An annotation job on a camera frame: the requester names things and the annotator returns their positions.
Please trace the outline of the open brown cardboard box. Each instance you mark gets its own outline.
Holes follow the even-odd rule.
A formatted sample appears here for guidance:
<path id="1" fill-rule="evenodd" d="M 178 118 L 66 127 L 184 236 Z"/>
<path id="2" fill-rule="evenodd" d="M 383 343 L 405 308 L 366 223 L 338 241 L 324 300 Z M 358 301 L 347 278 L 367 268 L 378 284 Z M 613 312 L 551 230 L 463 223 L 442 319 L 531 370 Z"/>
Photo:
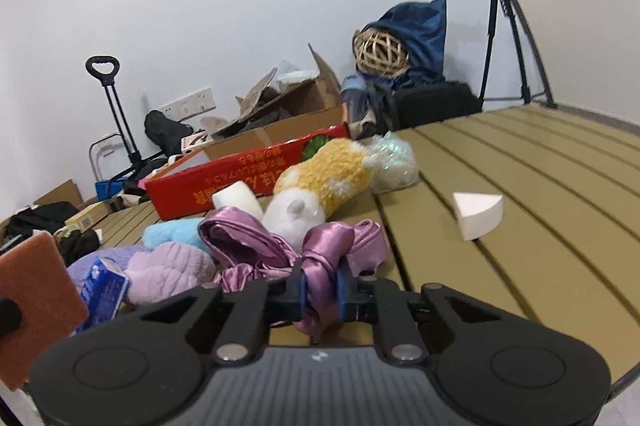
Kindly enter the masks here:
<path id="1" fill-rule="evenodd" d="M 317 76 L 289 86 L 283 94 L 224 129 L 224 138 L 205 148 L 209 160 L 288 142 L 334 126 L 344 127 L 337 77 L 318 52 L 309 50 Z"/>

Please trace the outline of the yellow white plush toy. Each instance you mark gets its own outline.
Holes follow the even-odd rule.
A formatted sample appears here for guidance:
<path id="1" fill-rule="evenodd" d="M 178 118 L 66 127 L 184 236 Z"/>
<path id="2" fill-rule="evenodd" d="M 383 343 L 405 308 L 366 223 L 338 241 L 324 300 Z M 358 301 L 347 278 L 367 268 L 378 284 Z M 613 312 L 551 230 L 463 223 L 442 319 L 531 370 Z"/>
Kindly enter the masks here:
<path id="1" fill-rule="evenodd" d="M 354 140 L 326 142 L 309 160 L 280 175 L 262 225 L 299 253 L 309 230 L 367 189 L 375 166 L 368 148 Z"/>

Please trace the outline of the black clothing pile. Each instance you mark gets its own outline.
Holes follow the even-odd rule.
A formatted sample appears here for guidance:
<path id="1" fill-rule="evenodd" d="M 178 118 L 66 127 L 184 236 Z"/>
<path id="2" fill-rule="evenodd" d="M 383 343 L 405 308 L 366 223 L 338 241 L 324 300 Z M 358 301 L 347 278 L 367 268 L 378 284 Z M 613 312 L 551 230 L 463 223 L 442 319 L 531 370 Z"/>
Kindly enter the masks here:
<path id="1" fill-rule="evenodd" d="M 194 133 L 191 126 L 170 120 L 163 112 L 152 110 L 144 119 L 146 136 L 166 156 L 181 155 L 181 140 Z"/>

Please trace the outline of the white wall socket strip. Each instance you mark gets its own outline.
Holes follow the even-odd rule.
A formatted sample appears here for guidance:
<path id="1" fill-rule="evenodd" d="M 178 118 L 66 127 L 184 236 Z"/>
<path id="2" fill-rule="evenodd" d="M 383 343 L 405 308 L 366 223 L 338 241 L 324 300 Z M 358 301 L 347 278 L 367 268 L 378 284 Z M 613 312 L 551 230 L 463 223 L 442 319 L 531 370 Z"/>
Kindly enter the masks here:
<path id="1" fill-rule="evenodd" d="M 160 112 L 170 120 L 180 122 L 180 120 L 187 120 L 188 118 L 213 111 L 215 108 L 213 90 L 207 87 L 177 101 L 163 105 L 160 108 Z"/>

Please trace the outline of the purple flat cushion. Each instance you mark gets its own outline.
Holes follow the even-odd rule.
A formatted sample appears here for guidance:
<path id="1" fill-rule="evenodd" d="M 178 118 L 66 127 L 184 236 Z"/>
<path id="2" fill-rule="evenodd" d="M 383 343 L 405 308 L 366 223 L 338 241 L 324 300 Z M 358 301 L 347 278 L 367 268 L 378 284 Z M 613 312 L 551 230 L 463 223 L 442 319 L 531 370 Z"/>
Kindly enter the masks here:
<path id="1" fill-rule="evenodd" d="M 99 259 L 108 259 L 113 264 L 116 264 L 120 270 L 125 271 L 130 258 L 134 256 L 135 253 L 149 253 L 150 251 L 149 247 L 141 244 L 101 248 L 75 261 L 67 268 L 67 273 L 74 282 L 76 290 L 80 292 L 92 266 Z"/>

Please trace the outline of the clear bag of white stuffing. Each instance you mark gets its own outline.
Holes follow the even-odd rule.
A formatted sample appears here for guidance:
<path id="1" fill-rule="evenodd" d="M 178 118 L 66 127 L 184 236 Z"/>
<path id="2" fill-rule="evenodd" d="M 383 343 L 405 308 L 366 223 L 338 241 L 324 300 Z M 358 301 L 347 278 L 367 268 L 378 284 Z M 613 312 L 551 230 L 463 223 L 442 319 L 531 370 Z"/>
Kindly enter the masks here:
<path id="1" fill-rule="evenodd" d="M 413 186 L 419 180 L 419 167 L 410 143 L 387 131 L 376 134 L 366 144 L 374 161 L 371 189 L 388 193 Z"/>

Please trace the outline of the blue tissue pack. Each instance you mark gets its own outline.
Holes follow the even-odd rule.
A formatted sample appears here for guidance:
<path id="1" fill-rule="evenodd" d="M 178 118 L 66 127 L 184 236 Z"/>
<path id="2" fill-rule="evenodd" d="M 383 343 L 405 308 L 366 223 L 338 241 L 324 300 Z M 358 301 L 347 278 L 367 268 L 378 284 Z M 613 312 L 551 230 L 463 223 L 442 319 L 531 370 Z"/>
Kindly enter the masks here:
<path id="1" fill-rule="evenodd" d="M 116 264 L 108 259 L 99 259 L 91 268 L 80 291 L 88 316 L 77 328 L 82 332 L 111 321 L 125 298 L 129 278 Z"/>

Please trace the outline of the purple satin ribbon cloth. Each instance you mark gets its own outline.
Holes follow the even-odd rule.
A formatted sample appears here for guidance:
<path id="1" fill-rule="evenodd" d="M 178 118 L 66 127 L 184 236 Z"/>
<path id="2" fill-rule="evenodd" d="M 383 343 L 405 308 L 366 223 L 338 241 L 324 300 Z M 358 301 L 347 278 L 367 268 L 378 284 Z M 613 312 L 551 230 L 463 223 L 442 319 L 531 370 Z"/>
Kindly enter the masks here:
<path id="1" fill-rule="evenodd" d="M 307 310 L 295 326 L 309 336 L 337 321 L 336 277 L 342 261 L 353 276 L 359 276 L 377 272 L 390 256 L 382 227 L 370 219 L 354 226 L 343 221 L 319 224 L 306 232 L 299 253 L 282 236 L 234 207 L 203 219 L 198 234 L 221 265 L 214 283 L 226 293 L 238 292 L 250 281 L 286 278 L 300 261 L 307 281 Z"/>

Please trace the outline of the red cardboard box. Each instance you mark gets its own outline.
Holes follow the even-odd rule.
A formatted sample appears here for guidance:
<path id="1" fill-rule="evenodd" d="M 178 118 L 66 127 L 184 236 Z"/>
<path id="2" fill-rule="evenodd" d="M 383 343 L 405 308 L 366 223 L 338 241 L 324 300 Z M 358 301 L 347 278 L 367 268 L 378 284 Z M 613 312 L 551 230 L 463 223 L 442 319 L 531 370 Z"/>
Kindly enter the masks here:
<path id="1" fill-rule="evenodd" d="M 213 195 L 243 181 L 262 198 L 273 194 L 276 181 L 286 168 L 309 160 L 331 139 L 346 138 L 344 125 L 329 126 L 303 137 L 228 155 L 219 160 L 156 175 L 146 185 L 157 215 L 171 220 L 205 212 L 213 207 Z"/>

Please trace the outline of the white foam wedge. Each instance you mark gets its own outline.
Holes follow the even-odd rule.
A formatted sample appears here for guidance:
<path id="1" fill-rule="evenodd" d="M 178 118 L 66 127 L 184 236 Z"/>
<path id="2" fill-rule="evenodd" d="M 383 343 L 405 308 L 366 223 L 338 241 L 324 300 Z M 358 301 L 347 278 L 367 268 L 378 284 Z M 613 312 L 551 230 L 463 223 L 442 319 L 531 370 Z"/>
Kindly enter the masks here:
<path id="1" fill-rule="evenodd" d="M 465 241 L 474 241 L 495 230 L 503 220 L 501 194 L 454 192 L 454 214 Z"/>

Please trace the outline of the light blue fluffy cloth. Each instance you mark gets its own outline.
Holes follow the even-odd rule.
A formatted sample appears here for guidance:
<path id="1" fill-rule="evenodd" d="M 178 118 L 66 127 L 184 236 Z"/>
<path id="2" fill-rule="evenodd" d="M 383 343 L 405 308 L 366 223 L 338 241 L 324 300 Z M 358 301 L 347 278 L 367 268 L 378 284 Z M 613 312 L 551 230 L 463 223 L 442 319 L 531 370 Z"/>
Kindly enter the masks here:
<path id="1" fill-rule="evenodd" d="M 150 248 L 157 248 L 164 243 L 176 242 L 199 248 L 209 253 L 209 247 L 203 242 L 198 233 L 198 226 L 202 218 L 186 218 L 159 222 L 147 227 L 142 233 L 142 244 Z"/>

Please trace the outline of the woven rattan ball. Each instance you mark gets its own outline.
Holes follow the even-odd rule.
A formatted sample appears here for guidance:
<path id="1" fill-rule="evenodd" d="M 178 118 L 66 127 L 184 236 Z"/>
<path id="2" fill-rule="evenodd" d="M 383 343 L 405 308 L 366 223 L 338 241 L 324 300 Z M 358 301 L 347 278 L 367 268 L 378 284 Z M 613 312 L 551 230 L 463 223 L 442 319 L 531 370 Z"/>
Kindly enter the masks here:
<path id="1" fill-rule="evenodd" d="M 361 73 L 397 78 L 410 70 L 409 55 L 401 41 L 375 27 L 356 30 L 352 54 Z"/>

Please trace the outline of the white foam roll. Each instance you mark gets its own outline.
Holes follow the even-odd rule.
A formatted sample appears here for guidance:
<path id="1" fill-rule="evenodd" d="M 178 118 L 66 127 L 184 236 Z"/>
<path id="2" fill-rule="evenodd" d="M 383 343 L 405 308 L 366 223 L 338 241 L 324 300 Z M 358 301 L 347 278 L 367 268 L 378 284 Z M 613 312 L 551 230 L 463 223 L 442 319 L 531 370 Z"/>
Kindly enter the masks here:
<path id="1" fill-rule="evenodd" d="M 262 221 L 264 211 L 258 198 L 244 181 L 237 181 L 212 195 L 214 209 L 234 207 Z"/>

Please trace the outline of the orange scouring pad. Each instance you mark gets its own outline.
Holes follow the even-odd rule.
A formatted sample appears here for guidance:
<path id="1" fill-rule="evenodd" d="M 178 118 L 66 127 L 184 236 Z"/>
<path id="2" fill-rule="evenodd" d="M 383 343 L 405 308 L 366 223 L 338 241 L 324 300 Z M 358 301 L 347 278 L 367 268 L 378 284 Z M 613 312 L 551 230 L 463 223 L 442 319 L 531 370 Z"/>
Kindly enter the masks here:
<path id="1" fill-rule="evenodd" d="M 88 318 L 55 239 L 38 233 L 1 256 L 1 380 L 21 388 L 37 357 Z"/>

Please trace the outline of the lilac fluffy towel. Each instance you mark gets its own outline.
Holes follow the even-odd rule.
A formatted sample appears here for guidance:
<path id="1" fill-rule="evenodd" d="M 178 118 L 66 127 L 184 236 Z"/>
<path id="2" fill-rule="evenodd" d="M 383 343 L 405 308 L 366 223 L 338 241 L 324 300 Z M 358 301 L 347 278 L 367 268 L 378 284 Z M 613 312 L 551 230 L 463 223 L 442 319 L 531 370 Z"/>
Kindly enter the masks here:
<path id="1" fill-rule="evenodd" d="M 148 306 L 210 282 L 216 266 L 208 253 L 195 246 L 166 242 L 150 252 L 134 253 L 125 273 L 127 302 Z"/>

